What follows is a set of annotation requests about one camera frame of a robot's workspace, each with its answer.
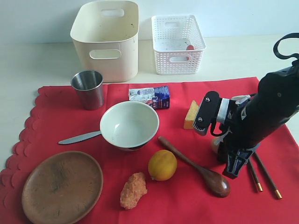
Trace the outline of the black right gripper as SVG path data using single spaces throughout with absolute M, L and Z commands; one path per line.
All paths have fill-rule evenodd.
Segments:
M 250 98 L 250 95 L 241 95 L 229 100 L 225 120 L 220 125 L 224 133 L 216 141 L 217 159 L 226 163 L 222 174 L 230 179 L 238 177 L 259 145 L 250 139 L 249 128 L 242 123 L 247 117 L 246 105 Z

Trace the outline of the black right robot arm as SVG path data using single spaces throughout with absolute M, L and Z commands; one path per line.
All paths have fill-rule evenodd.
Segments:
M 285 124 L 299 110 L 299 62 L 263 77 L 257 93 L 236 109 L 228 120 L 228 134 L 221 141 L 218 159 L 231 179 L 257 150 L 260 142 Z

